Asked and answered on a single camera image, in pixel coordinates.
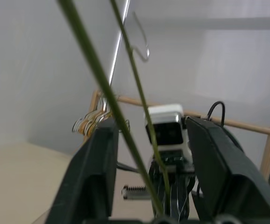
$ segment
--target metal hanger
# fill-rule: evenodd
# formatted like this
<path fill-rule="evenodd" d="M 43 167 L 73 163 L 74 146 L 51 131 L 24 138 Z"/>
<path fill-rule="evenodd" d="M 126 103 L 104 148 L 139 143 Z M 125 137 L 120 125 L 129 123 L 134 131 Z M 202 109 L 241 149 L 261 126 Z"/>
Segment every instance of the metal hanger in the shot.
<path fill-rule="evenodd" d="M 73 125 L 73 128 L 72 128 L 72 132 L 74 133 L 83 133 L 83 129 L 84 127 L 86 126 L 86 124 L 88 123 L 88 121 L 90 121 L 96 114 L 100 113 L 102 110 L 103 110 L 103 106 L 102 106 L 102 99 L 99 98 L 99 101 L 98 101 L 98 104 L 96 106 L 96 108 L 92 111 L 92 112 L 89 112 L 87 113 L 84 118 L 79 118 L 75 124 Z"/>
<path fill-rule="evenodd" d="M 112 112 L 108 104 L 106 104 L 106 108 L 103 112 L 96 114 L 84 127 L 83 135 L 89 137 L 94 131 L 96 125 L 107 118 L 112 116 Z"/>
<path fill-rule="evenodd" d="M 144 39 L 145 47 L 146 47 L 146 57 L 143 56 L 143 54 L 140 52 L 140 50 L 138 49 L 138 47 L 136 47 L 135 45 L 132 45 L 132 50 L 134 50 L 138 54 L 138 56 L 141 58 L 141 60 L 143 62 L 147 62 L 149 60 L 149 44 L 148 44 L 148 40 L 146 38 L 145 32 L 144 32 L 144 30 L 142 28 L 142 25 L 139 22 L 139 19 L 138 19 L 138 17 L 137 17 L 137 15 L 136 15 L 135 12 L 133 12 L 133 17 L 134 17 L 134 20 L 135 20 L 137 26 L 139 27 L 139 29 L 141 31 L 141 34 L 143 35 L 143 39 Z"/>

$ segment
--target wooden frame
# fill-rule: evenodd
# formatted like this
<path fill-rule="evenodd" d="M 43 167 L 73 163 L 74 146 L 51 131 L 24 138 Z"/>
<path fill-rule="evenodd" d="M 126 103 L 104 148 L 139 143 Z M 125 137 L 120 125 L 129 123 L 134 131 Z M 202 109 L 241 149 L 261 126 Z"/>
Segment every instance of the wooden frame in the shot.
<path fill-rule="evenodd" d="M 99 98 L 101 95 L 102 94 L 100 91 L 95 90 L 93 92 L 89 112 L 93 111 L 94 108 L 97 107 L 97 104 L 98 104 L 98 101 L 99 101 Z M 117 98 L 117 101 L 119 101 L 121 103 L 125 103 L 125 104 L 142 106 L 142 103 L 140 100 L 129 98 L 129 97 L 119 96 Z M 160 104 L 156 104 L 156 103 L 152 103 L 152 102 L 148 102 L 147 104 L 148 104 L 148 106 L 160 105 Z M 194 116 L 194 117 L 205 116 L 205 114 L 201 114 L 201 113 L 194 112 L 194 111 L 188 111 L 188 110 L 184 110 L 184 115 L 185 116 Z M 212 117 L 212 121 L 220 124 L 221 118 Z M 264 178 L 266 180 L 268 180 L 269 175 L 270 175 L 270 127 L 261 127 L 261 126 L 256 126 L 256 125 L 243 123 L 243 122 L 230 120 L 230 119 L 225 119 L 224 124 L 227 126 L 236 127 L 236 128 L 268 135 L 265 149 L 264 149 L 264 153 L 263 153 L 261 168 L 260 168 L 262 175 L 264 176 Z"/>

